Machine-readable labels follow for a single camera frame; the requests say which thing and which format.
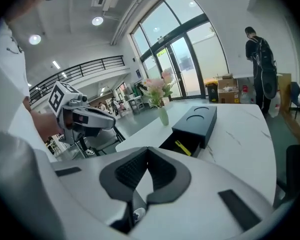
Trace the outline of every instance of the trash bin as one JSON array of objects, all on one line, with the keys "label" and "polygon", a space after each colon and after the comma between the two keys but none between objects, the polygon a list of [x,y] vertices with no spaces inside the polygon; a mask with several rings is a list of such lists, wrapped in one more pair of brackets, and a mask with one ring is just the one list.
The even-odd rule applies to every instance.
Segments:
[{"label": "trash bin", "polygon": [[210,102],[219,102],[218,99],[218,82],[211,81],[206,83],[205,87],[208,90],[208,97]]}]

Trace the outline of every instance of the flower vase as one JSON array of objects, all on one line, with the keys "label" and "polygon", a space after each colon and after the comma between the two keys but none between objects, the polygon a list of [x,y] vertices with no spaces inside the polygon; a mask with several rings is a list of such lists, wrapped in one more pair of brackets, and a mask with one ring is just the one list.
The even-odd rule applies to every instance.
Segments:
[{"label": "flower vase", "polygon": [[169,124],[169,117],[168,117],[166,108],[164,106],[159,107],[158,111],[159,111],[159,117],[160,117],[162,124],[164,126],[167,126]]}]

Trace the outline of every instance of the black stripe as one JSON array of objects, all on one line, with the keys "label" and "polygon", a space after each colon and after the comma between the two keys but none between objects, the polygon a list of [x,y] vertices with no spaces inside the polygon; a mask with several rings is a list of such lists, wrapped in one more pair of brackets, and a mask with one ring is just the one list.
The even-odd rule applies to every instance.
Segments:
[{"label": "black stripe", "polygon": [[221,191],[218,195],[244,231],[261,221],[232,189]]},{"label": "black stripe", "polygon": [[62,176],[70,175],[70,174],[75,174],[80,171],[81,171],[81,169],[79,167],[71,167],[71,168],[67,168],[67,169],[56,170],[55,174],[58,177],[62,177]]}]

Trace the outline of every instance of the cardboard box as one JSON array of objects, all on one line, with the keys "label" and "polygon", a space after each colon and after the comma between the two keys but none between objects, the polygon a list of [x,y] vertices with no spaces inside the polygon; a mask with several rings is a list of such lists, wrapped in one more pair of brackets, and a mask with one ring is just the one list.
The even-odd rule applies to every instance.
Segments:
[{"label": "cardboard box", "polygon": [[229,74],[224,74],[222,76],[222,79],[229,79],[229,78],[233,78],[233,74],[229,73]]},{"label": "cardboard box", "polygon": [[219,103],[238,104],[239,103],[239,90],[222,91],[218,90]]},{"label": "cardboard box", "polygon": [[[232,87],[231,91],[224,90],[225,87]],[[236,79],[218,79],[219,103],[235,104],[239,103],[239,90]]]},{"label": "cardboard box", "polygon": [[234,89],[238,88],[237,79],[228,78],[228,79],[218,79],[218,89],[223,89],[224,87],[233,87]]}]

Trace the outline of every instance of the black tray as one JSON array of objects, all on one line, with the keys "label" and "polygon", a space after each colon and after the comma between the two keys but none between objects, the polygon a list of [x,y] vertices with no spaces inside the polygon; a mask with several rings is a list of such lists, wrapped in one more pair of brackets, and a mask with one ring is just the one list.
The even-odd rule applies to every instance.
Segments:
[{"label": "black tray", "polygon": [[201,138],[199,136],[186,132],[174,131],[159,148],[175,151],[187,156],[187,154],[175,143],[175,141],[179,141],[191,153],[191,157],[198,157],[201,142]]},{"label": "black tray", "polygon": [[205,149],[217,120],[217,106],[193,106],[172,127],[173,132],[192,134],[200,138],[200,148]]}]

